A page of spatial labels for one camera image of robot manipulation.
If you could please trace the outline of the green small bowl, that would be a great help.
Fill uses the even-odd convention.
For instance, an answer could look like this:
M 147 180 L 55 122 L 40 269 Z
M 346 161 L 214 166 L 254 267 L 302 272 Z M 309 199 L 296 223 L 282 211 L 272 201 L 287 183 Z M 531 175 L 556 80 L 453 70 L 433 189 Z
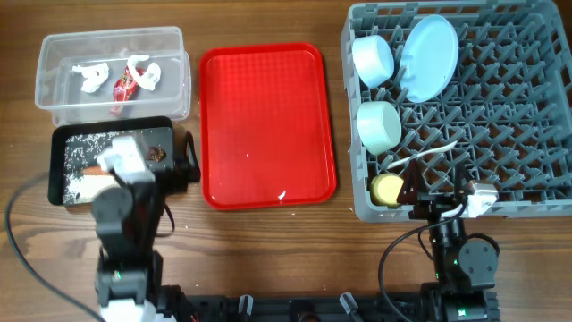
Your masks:
M 366 150 L 374 156 L 395 148 L 401 140 L 396 107 L 386 101 L 361 104 L 357 111 L 357 131 Z

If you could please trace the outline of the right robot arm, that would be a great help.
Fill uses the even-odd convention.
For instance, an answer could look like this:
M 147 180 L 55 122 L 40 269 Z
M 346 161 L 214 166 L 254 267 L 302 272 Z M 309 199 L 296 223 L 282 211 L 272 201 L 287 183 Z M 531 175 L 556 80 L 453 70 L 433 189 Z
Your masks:
M 486 212 L 499 192 L 488 182 L 475 179 L 464 165 L 454 171 L 454 192 L 432 194 L 416 160 L 408 162 L 397 201 L 413 207 L 411 219 L 426 225 L 404 233 L 384 251 L 378 267 L 381 296 L 403 321 L 499 321 L 501 313 L 495 286 L 500 245 L 484 233 L 466 232 L 466 217 Z M 417 313 L 406 315 L 387 293 L 383 268 L 391 251 L 412 235 L 429 233 L 431 248 L 424 249 L 433 262 L 435 283 L 424 283 Z

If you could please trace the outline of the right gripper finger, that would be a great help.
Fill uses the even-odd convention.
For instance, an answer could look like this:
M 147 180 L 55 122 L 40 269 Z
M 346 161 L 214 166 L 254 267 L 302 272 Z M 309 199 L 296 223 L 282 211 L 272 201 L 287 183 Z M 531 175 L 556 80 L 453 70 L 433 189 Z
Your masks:
M 473 176 L 467 170 L 467 167 L 462 164 L 457 164 L 454 173 L 454 196 L 463 197 L 471 192 L 469 188 Z
M 421 172 L 415 159 L 410 160 L 404 172 L 403 184 L 398 193 L 399 204 L 415 204 L 421 187 Z

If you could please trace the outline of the yellow plastic cup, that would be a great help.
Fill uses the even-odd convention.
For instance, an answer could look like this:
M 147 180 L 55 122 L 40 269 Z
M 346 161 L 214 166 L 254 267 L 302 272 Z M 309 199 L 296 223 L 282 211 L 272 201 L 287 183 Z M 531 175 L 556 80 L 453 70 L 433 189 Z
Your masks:
M 372 202 L 378 206 L 397 207 L 397 197 L 404 181 L 396 174 L 379 174 L 370 184 Z

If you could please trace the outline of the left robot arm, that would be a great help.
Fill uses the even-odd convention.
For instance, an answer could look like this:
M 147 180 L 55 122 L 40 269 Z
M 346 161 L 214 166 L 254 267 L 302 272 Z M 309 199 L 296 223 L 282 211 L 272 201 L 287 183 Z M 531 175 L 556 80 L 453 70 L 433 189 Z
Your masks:
M 153 248 L 162 216 L 172 212 L 166 197 L 184 192 L 201 173 L 190 132 L 185 148 L 173 160 L 173 170 L 163 179 L 148 168 L 158 152 L 133 136 L 115 136 L 97 156 L 97 169 L 111 175 L 117 186 L 95 196 L 91 214 L 101 242 L 95 287 L 99 309 L 93 310 L 43 278 L 26 260 L 13 235 L 11 213 L 22 193 L 44 180 L 39 174 L 21 185 L 4 211 L 7 239 L 24 268 L 42 286 L 85 311 L 97 321 L 197 321 L 198 313 L 178 285 L 163 285 L 163 258 Z

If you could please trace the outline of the light blue bowl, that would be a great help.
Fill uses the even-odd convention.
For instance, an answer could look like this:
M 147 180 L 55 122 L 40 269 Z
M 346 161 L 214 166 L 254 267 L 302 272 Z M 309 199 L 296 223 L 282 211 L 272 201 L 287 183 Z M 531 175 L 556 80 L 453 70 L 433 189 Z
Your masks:
M 368 88 L 378 87 L 393 75 L 393 54 L 381 36 L 356 38 L 351 49 L 357 74 Z

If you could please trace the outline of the large light blue plate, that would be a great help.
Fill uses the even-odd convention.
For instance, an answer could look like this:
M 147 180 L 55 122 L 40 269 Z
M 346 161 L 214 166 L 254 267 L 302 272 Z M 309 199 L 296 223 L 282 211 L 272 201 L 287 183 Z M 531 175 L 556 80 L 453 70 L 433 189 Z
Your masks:
M 400 87 L 406 98 L 423 103 L 435 98 L 450 83 L 457 67 L 458 35 L 443 16 L 432 14 L 423 18 L 409 34 L 400 58 L 405 72 Z

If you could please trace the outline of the red strawberry wrapper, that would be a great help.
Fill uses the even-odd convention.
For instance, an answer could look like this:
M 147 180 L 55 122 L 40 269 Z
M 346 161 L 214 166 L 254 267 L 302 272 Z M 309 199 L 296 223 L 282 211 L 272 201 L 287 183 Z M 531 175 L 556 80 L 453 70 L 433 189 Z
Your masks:
M 138 83 L 135 81 L 129 68 L 126 67 L 121 78 L 114 84 L 113 96 L 116 105 L 110 109 L 109 114 L 119 116 L 123 110 L 122 102 L 129 101 L 137 89 Z

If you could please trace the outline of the white plastic spoon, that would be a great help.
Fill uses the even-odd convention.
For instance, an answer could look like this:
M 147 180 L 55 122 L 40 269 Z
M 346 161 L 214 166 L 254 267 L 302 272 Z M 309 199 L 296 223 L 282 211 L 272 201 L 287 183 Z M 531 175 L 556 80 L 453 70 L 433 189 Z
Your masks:
M 423 152 L 419 152 L 419 153 L 417 153 L 417 154 L 415 154 L 415 155 L 413 155 L 413 156 L 411 156 L 411 157 L 406 157 L 406 158 L 401 159 L 401 160 L 399 160 L 399 161 L 395 161 L 395 162 L 390 163 L 390 164 L 386 167 L 386 169 L 389 170 L 389 169 L 392 169 L 392 168 L 394 168 L 394 167 L 397 167 L 397 166 L 400 166 L 400 165 L 404 165 L 404 164 L 406 164 L 407 162 L 409 162 L 410 160 L 418 159 L 418 158 L 424 157 L 424 156 L 426 156 L 426 155 L 448 152 L 448 151 L 452 150 L 453 148 L 455 148 L 457 144 L 458 144 L 458 141 L 455 140 L 455 141 L 453 141 L 453 142 L 451 142 L 450 144 L 447 144 L 447 145 L 445 145 L 445 146 L 442 146 L 442 147 L 439 147 L 439 148 L 432 148 L 432 149 L 425 150 L 425 151 L 423 151 Z

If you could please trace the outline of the white napkin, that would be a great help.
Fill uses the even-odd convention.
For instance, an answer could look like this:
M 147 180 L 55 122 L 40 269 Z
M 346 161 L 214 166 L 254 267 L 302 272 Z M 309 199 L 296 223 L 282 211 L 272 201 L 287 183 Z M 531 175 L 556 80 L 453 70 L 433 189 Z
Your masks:
M 81 90 L 86 93 L 94 93 L 109 77 L 109 67 L 107 63 L 92 66 L 74 65 L 71 70 L 80 73 L 84 78 Z
M 151 63 L 142 74 L 137 70 L 137 64 L 139 62 L 145 62 L 149 58 L 149 55 L 131 55 L 127 59 L 127 67 L 131 77 L 141 88 L 154 91 L 156 89 L 156 84 L 161 79 L 162 71 L 160 66 L 157 63 Z

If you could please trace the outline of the brown food scrap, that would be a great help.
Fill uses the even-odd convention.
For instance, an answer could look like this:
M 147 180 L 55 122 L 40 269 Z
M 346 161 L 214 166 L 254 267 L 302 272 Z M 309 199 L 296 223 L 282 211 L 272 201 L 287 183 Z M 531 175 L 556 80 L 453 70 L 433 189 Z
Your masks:
M 162 162 L 166 157 L 166 152 L 159 147 L 150 147 L 147 152 L 146 160 L 157 163 Z

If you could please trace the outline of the white rice pile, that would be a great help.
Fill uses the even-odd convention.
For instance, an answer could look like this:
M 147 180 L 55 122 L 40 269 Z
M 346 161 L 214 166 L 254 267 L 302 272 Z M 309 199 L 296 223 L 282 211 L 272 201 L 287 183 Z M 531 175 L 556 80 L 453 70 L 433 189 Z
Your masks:
M 97 165 L 97 156 L 111 146 L 113 137 L 133 136 L 140 143 L 159 147 L 172 160 L 173 132 L 167 127 L 131 131 L 77 134 L 65 140 L 63 161 L 63 197 L 65 206 L 90 203 L 101 191 L 118 186 L 111 175 L 85 175 L 82 169 Z

